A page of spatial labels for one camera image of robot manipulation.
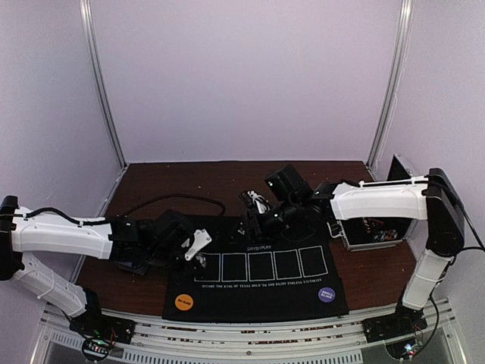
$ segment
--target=wooden table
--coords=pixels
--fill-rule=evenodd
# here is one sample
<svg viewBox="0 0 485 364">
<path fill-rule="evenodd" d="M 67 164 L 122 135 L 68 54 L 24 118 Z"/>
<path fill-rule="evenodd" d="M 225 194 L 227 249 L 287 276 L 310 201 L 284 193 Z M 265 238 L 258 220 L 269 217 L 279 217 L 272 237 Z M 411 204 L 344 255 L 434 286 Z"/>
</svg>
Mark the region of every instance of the wooden table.
<svg viewBox="0 0 485 364">
<path fill-rule="evenodd" d="M 227 206 L 226 215 L 244 211 L 238 194 L 271 192 L 264 177 L 287 162 L 200 162 L 135 164 L 128 168 L 106 215 L 117 215 L 135 204 L 166 193 L 190 193 L 217 199 Z M 292 162 L 316 187 L 320 182 L 371 180 L 362 162 Z M 156 218 L 165 209 L 186 214 L 216 215 L 217 206 L 185 199 L 169 199 L 133 213 L 134 218 Z M 337 270 L 343 280 L 349 308 L 364 309 L 397 302 L 415 268 L 407 243 L 398 247 L 349 253 L 340 239 L 330 242 Z M 145 276 L 121 271 L 111 262 L 86 258 L 78 283 L 94 290 L 107 309 L 161 315 L 167 284 L 166 273 L 150 268 Z"/>
</svg>

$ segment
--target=orange circle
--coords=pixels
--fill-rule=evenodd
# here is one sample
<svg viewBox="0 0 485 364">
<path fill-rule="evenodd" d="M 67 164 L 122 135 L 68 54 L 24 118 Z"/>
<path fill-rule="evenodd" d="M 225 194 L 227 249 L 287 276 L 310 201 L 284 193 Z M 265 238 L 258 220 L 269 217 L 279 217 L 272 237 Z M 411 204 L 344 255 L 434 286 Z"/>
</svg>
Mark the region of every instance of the orange circle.
<svg viewBox="0 0 485 364">
<path fill-rule="evenodd" d="M 175 306 L 180 311 L 189 311 L 194 306 L 194 299 L 188 294 L 180 294 L 175 299 Z"/>
</svg>

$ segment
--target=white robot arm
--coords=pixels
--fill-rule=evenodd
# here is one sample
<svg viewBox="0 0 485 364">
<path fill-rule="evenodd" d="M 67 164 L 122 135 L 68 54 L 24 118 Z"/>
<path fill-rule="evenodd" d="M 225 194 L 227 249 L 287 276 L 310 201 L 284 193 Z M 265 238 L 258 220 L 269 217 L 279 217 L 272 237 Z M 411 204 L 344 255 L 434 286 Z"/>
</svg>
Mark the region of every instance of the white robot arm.
<svg viewBox="0 0 485 364">
<path fill-rule="evenodd" d="M 195 230 L 181 214 L 167 211 L 156 220 L 130 218 L 70 218 L 56 209 L 30 211 L 17 206 L 17 197 L 7 196 L 0 208 L 0 280 L 18 282 L 60 308 L 77 328 L 95 336 L 109 322 L 101 315 L 96 294 L 66 281 L 43 265 L 33 252 L 73 253 L 108 259 L 134 272 L 146 270 L 154 261 L 178 259 L 179 266 L 203 268 L 197 252 L 211 242 L 205 230 Z M 129 340 L 124 328 L 123 335 Z"/>
<path fill-rule="evenodd" d="M 428 240 L 415 271 L 390 317 L 364 322 L 368 341 L 396 333 L 414 332 L 425 322 L 422 309 L 443 278 L 449 263 L 465 245 L 463 206 L 445 173 L 432 168 L 427 176 L 408 180 L 358 184 L 320 184 L 316 189 L 291 166 L 270 174 L 266 184 L 280 202 L 260 214 L 253 204 L 244 216 L 245 231 L 254 238 L 268 237 L 307 218 L 326 222 L 351 218 L 412 218 L 426 220 Z"/>
</svg>

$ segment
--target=lavender wall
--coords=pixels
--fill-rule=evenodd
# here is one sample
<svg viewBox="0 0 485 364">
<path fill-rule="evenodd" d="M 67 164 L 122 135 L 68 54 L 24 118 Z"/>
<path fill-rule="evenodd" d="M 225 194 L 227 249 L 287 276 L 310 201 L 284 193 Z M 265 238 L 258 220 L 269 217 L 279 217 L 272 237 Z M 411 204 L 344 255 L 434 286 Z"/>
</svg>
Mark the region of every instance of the lavender wall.
<svg viewBox="0 0 485 364">
<path fill-rule="evenodd" d="M 400 4 L 92 2 L 127 160 L 367 158 Z"/>
<path fill-rule="evenodd" d="M 385 177 L 394 152 L 419 173 L 441 167 L 485 237 L 485 32 L 482 1 L 417 2 L 405 74 L 389 138 L 378 164 Z M 413 239 L 423 249 L 426 227 Z M 476 245 L 471 232 L 467 244 Z M 472 363 L 485 357 L 485 254 L 464 252 L 438 294 L 451 300 Z"/>
<path fill-rule="evenodd" d="M 119 173 L 79 2 L 0 1 L 0 198 L 93 216 Z M 42 255 L 68 276 L 76 256 Z M 0 282 L 1 362 L 23 363 L 43 302 Z"/>
</svg>

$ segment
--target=metal frame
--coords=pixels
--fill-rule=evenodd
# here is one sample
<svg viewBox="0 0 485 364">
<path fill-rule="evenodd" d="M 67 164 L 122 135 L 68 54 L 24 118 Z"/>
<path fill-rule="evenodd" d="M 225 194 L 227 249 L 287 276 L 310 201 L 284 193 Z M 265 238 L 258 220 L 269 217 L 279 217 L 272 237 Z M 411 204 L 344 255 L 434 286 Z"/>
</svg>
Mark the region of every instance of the metal frame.
<svg viewBox="0 0 485 364">
<path fill-rule="evenodd" d="M 440 300 L 437 305 L 439 327 L 447 333 L 447 344 L 454 362 L 465 364 L 463 341 L 449 301 Z M 335 362 L 338 362 L 338 357 L 354 358 L 354 354 L 359 359 L 359 353 L 365 348 L 403 339 L 368 344 L 363 333 L 362 320 L 391 313 L 394 307 L 361 309 L 336 318 L 267 324 L 192 324 L 111 310 L 104 313 L 136 322 L 132 343 L 117 344 L 112 353 L 111 358 L 120 362 L 311 364 L 320 360 L 325 362 L 325 358 L 329 359 L 328 362 L 334 362 L 331 358 L 336 358 Z M 429 334 L 436 322 L 436 313 L 430 303 L 424 308 L 424 314 L 428 320 L 424 333 Z M 56 307 L 46 306 L 39 327 L 38 340 L 31 350 L 29 363 L 43 364 L 49 343 L 77 351 L 80 349 L 81 337 L 69 330 L 67 321 Z"/>
<path fill-rule="evenodd" d="M 379 123 L 372 142 L 371 151 L 367 160 L 367 167 L 370 172 L 375 173 L 377 162 L 380 158 L 383 146 L 386 142 L 387 132 L 396 105 L 396 90 L 399 79 L 402 76 L 402 69 L 405 60 L 405 53 L 408 47 L 409 34 L 411 29 L 411 16 L 414 7 L 414 0 L 402 0 L 401 16 L 396 34 L 396 45 L 394 48 L 393 63 L 387 84 L 384 103 L 380 111 Z"/>
<path fill-rule="evenodd" d="M 127 166 L 124 158 L 123 150 L 121 148 L 120 139 L 118 138 L 116 127 L 113 122 L 113 115 L 108 102 L 108 95 L 106 93 L 105 82 L 103 80 L 101 63 L 99 61 L 98 46 L 96 45 L 96 37 L 94 33 L 94 23 L 92 22 L 91 1 L 80 0 L 81 19 L 83 21 L 84 33 L 88 42 L 89 54 L 91 56 L 92 71 L 94 72 L 96 89 L 98 91 L 99 104 L 105 119 L 106 127 L 108 128 L 109 138 L 114 147 L 118 164 L 121 168 Z"/>
</svg>

